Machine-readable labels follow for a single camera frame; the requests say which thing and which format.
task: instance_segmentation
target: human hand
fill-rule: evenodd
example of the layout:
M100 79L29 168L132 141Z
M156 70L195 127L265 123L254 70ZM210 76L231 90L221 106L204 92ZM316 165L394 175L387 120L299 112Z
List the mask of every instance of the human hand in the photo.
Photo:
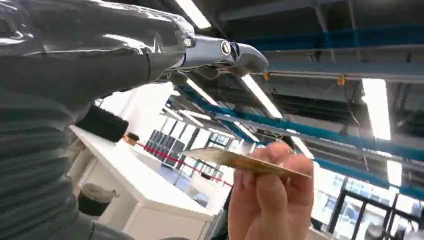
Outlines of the human hand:
M258 148L253 157L312 176L312 161L291 155L285 143ZM236 170L229 203L230 240L304 240L314 203L314 181L292 175L283 182L277 175L256 176Z

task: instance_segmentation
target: white table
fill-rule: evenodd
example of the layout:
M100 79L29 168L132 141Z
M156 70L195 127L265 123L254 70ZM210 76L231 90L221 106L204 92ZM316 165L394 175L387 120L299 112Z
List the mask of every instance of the white table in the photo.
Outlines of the white table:
M203 239L213 219L206 208L138 160L126 146L70 128L97 158L88 164L79 185L94 183L120 193L99 222L136 240Z
M153 156L146 150L144 150L141 146L135 145L131 146L124 141L119 142L119 144L126 145L130 152L141 162L143 162L146 166L151 168L153 171L158 172L158 170L162 167L162 161L157 157Z

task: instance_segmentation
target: red rope barrier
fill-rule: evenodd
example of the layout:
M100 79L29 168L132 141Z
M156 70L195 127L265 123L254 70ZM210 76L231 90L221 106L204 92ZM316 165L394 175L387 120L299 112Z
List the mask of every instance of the red rope barrier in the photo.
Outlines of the red rope barrier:
M167 159L170 159L170 160L172 160L172 161L174 161L174 162L177 162L177 163L179 163L179 164L183 164L184 166L187 166L187 167L189 167L189 168L193 169L193 170L194 170L194 171L196 171L196 172L199 172L199 173L201 173L201 174L208 175L210 178L212 178L212 179L214 179L214 180L217 180L218 182L223 182L224 184L226 184L226 185L228 185L228 186L230 186L230 187L232 187L232 186L233 186L233 185L229 184L228 182L223 181L223 180L222 180L222 179L220 179L220 178L216 178L216 177L214 177L214 176L211 176L211 175L209 175L209 174L206 174L206 173L204 173L204 172L202 172L202 171L200 171L200 170L198 170L198 169L194 168L193 166L190 166L190 165L188 165L187 163L185 163L185 162L183 162L183 161L180 161L180 160L178 160L178 159L176 159L176 158L174 158L174 157L171 157L171 156L169 156L169 155L167 155L167 154L165 154L165 153L163 153L163 152L160 152L160 151L158 151L158 150L156 150L156 149L153 149L153 148L151 148L151 147L148 147L148 146L146 146L146 145L143 145L143 144L141 144L141 143L139 143L139 142L137 142L137 145L139 145L140 147L144 148L144 149L145 149L146 151L148 151L148 152L155 153L155 154L157 154L157 155L160 155L160 156L162 156L162 157L165 157L165 158L167 158Z

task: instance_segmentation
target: gray robot arm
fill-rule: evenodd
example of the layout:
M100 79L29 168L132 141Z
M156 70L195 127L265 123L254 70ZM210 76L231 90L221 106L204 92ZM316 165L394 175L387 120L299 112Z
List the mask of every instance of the gray robot arm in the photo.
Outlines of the gray robot arm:
M170 13L99 0L0 0L0 239L131 239L78 214L66 127L95 99L160 76L267 66L254 48L195 35Z

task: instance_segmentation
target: fluorescent light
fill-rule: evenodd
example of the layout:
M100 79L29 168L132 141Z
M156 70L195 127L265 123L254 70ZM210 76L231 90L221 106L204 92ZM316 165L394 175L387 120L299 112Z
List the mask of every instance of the fluorescent light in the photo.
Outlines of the fluorescent light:
M297 134L298 132L293 129L287 129L287 132L292 134ZM291 139L293 140L294 144L297 145L297 147L302 151L302 153L308 158L308 159L315 159L314 155L309 151L309 149L306 147L304 142L297 136L291 136Z
M390 184L401 186L402 164L400 162L387 160L387 179Z
M200 113L197 113L197 112L194 112L194 111L189 111L189 110L180 110L180 113L183 113L183 112L188 114L188 115L191 115L193 117L196 117L196 118L212 120L212 118L210 116L205 115L205 114L200 114Z
M271 102L271 100L265 95L264 91L258 86L258 84L253 80L250 74L246 74L241 78L247 87L252 91L252 93L257 97L257 99L265 106L268 112L274 118L282 119L283 115L281 115L280 111L276 108L276 106Z
M235 139L236 138L234 135L228 134L226 132L223 132L223 131L220 131L220 130L217 130L217 129L214 129L214 128L211 128L211 127L209 128L209 131L211 131L212 133L216 133L216 134L222 135L224 137L228 137L230 139Z
M194 117L190 116L189 114L187 114L186 112L182 111L182 114L184 114L184 116L186 116L188 119L190 119L193 123L199 125L199 127L203 128L203 124L201 122L199 122L198 120L196 120Z
M389 107L384 79L362 78L363 100L368 107L369 120L374 137L390 140Z
M190 87L192 87L194 90L196 90L196 92L198 92L202 97L204 97L204 99L206 99L206 101L208 101L210 104L218 106L218 103L211 96L209 96L205 91L203 91L203 89L201 89L193 80L188 78L187 84Z
M163 109L165 109L165 111L167 111L168 113L170 113L172 116L174 116L176 119L182 121L183 118L178 115L176 112L172 111L171 109L169 109L167 106L164 106Z
M193 3L192 0L175 0L176 3L184 10L184 12L193 20L194 24L199 29L210 28L211 24L208 22L206 17L198 9L198 7Z
M253 141L255 142L259 142L259 139L253 135L251 133L251 131L249 131L245 126L241 125L240 122L235 121L234 124L244 133L246 134L249 138L251 138Z
M250 148L249 154L252 154L255 151L255 148L256 148L256 142L254 142L252 144L252 147Z
M179 93L177 90L172 90L171 95L179 97L181 96L181 93Z

